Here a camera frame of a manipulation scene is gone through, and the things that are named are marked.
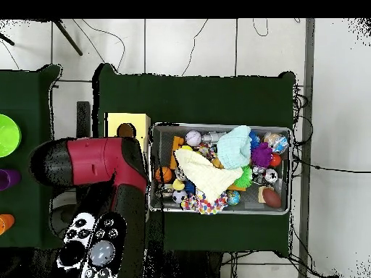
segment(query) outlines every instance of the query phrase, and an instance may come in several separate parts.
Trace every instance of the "light blue cloth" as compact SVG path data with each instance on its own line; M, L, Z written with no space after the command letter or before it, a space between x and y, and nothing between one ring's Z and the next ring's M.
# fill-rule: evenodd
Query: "light blue cloth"
M226 169L245 167L250 163L250 127L238 126L217 142L217 157Z

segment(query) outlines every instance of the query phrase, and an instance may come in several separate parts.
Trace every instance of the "yellow box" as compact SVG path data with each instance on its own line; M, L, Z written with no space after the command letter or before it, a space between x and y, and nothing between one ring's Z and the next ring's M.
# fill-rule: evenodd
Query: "yellow box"
M117 128L121 124L132 124L136 128L136 139L141 144L142 153L147 152L148 130L151 126L151 119L146 114L108 113L107 123L108 136L117 136Z

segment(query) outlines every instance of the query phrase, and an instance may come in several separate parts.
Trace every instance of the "orange cup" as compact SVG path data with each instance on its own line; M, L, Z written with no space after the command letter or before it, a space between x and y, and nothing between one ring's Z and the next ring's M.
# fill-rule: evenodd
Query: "orange cup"
M14 217L11 214L0 214L0 235L6 232L14 224Z

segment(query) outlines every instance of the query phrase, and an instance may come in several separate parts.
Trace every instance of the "purple cup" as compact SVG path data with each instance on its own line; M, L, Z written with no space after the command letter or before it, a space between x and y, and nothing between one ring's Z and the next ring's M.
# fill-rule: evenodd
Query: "purple cup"
M0 169L0 191L16 185L20 180L20 172L16 169Z

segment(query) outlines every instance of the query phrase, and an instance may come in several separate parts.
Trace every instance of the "dark green table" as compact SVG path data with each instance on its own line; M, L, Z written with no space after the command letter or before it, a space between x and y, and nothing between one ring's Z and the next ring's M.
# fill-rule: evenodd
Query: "dark green table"
M293 126L292 72L279 77L118 75L102 64L93 78L98 129L105 112L146 113L155 122ZM150 215L157 223L161 213ZM168 250L276 250L288 255L289 213L282 216L164 213Z
M11 117L22 132L17 150L0 158L0 168L22 173L18 185L0 192L0 213L15 217L14 226L0 236L0 247L60 246L49 229L51 188L39 185L28 174L30 152L51 140L49 90L60 70L57 65L36 72L0 70L0 113Z

